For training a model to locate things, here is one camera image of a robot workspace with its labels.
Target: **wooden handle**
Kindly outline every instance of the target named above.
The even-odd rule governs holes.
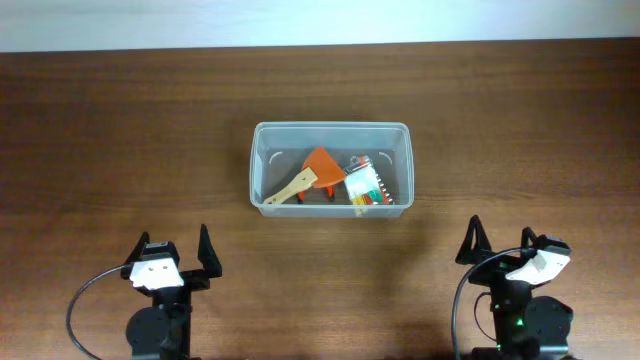
[[[289,185],[285,186],[284,189],[265,199],[263,204],[282,204],[293,195],[310,188],[316,180],[318,180],[318,177],[313,170],[311,170],[311,168],[306,168],[296,175],[296,177],[294,177]]]

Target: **orange brush head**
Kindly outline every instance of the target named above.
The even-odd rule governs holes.
[[[302,170],[311,168],[318,180],[313,183],[314,188],[324,188],[344,181],[344,171],[333,160],[331,155],[322,146],[317,147],[304,161]]]

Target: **plastic bin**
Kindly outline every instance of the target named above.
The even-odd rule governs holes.
[[[338,165],[368,155],[394,200],[393,205],[352,205],[344,183],[335,201],[323,189],[305,192],[304,204],[292,197],[263,204],[301,171],[307,156],[324,146]],[[251,148],[250,199],[262,215],[274,217],[398,217],[413,204],[413,152],[409,129],[384,122],[265,122],[256,126]]]

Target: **orange spatula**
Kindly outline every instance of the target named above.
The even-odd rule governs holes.
[[[302,172],[280,190],[277,194],[267,198],[264,204],[282,204],[296,193],[309,189],[324,188],[344,181],[345,173],[331,158],[322,146],[317,147],[302,165]]]

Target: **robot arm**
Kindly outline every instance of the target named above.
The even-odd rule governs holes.
[[[496,348],[473,349],[473,359],[555,360],[569,352],[567,336],[573,311],[554,298],[532,297],[532,290],[562,271],[571,250],[562,240],[536,236],[530,228],[522,231],[519,250],[520,257],[496,257],[480,218],[471,218],[456,262],[480,264],[468,278],[470,283],[490,289],[497,342]]]

